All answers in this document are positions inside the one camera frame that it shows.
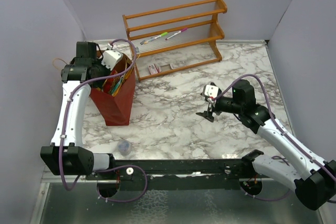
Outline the red yellow snack packet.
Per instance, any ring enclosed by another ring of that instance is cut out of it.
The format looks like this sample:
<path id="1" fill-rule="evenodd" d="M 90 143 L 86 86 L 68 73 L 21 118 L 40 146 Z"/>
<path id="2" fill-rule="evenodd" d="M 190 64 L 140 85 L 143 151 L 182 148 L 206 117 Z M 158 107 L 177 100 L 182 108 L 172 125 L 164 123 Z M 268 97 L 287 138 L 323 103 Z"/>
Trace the red yellow snack packet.
<path id="1" fill-rule="evenodd" d="M 114 87 L 114 85 L 119 81 L 121 76 L 113 77 L 111 79 L 106 79 L 103 84 L 103 92 L 111 95 L 111 89 Z"/>

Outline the gold brown chips bag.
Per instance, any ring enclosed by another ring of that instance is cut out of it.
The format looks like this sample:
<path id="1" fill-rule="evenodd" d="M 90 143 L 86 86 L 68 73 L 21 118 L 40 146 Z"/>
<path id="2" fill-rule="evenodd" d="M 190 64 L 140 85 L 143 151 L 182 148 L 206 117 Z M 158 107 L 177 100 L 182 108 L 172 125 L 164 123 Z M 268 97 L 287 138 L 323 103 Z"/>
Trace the gold brown chips bag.
<path id="1" fill-rule="evenodd" d="M 127 69 L 129 68 L 131 62 L 132 62 L 132 61 L 129 60 L 129 59 L 127 59 L 127 60 L 125 61 L 125 70 L 127 70 Z M 127 81 L 128 77 L 131 75 L 132 71 L 133 71 L 133 69 L 131 68 L 131 69 L 128 70 L 125 74 L 122 75 L 122 76 L 124 76 L 124 83 Z"/>

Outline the brown and red paper bag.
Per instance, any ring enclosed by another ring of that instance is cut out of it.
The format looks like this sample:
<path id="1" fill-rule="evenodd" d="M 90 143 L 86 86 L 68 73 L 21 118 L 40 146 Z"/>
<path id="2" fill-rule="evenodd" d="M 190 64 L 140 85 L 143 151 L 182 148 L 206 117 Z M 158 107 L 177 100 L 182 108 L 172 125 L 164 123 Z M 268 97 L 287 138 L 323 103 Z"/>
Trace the brown and red paper bag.
<path id="1" fill-rule="evenodd" d="M 125 70 L 125 61 L 129 59 L 125 54 L 121 61 L 111 71 L 108 79 L 125 74 L 133 67 Z M 107 126 L 129 125 L 135 89 L 135 73 L 132 71 L 118 94 L 113 97 L 104 93 L 102 88 L 106 79 L 92 79 L 91 82 L 67 81 L 63 83 L 63 100 L 57 129 L 61 130 L 64 122 L 72 128 L 83 122 L 83 115 L 88 98 L 91 98 Z"/>

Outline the teal mint candy bag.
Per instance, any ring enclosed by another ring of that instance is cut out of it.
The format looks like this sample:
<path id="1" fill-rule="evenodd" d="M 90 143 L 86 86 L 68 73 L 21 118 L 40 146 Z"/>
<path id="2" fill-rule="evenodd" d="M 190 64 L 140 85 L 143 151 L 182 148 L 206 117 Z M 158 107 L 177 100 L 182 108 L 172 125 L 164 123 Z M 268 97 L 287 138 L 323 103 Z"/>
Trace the teal mint candy bag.
<path id="1" fill-rule="evenodd" d="M 121 76 L 119 81 L 114 85 L 114 87 L 111 89 L 111 95 L 114 97 L 118 94 L 122 84 L 124 83 L 124 76 Z"/>

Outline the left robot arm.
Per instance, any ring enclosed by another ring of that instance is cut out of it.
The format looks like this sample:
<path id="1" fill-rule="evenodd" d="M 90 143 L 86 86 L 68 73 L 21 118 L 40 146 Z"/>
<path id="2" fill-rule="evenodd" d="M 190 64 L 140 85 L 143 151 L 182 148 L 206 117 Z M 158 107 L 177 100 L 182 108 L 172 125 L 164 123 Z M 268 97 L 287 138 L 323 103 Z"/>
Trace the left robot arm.
<path id="1" fill-rule="evenodd" d="M 79 41 L 76 56 L 61 70 L 62 104 L 56 131 L 40 156 L 54 175 L 89 175 L 98 171 L 104 179 L 115 175 L 110 154 L 93 153 L 82 146 L 85 107 L 92 86 L 85 81 L 106 76 L 108 70 L 97 56 L 97 45 Z"/>

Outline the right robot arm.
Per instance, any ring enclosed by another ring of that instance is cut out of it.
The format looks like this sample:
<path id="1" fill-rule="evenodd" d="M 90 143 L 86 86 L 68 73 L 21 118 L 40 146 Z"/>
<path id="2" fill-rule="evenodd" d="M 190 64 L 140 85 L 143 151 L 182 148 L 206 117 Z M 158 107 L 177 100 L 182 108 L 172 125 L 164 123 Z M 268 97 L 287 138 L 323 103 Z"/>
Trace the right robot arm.
<path id="1" fill-rule="evenodd" d="M 232 96 L 225 97 L 215 83 L 205 85 L 201 95 L 208 108 L 198 115 L 213 122 L 214 114 L 231 113 L 282 154 L 273 159 L 254 150 L 242 158 L 242 173 L 246 177 L 265 175 L 276 180 L 294 192 L 310 210 L 330 202 L 335 196 L 335 161 L 327 162 L 309 150 L 276 119 L 269 105 L 258 104 L 254 87 L 244 77 L 235 80 L 229 88 Z"/>

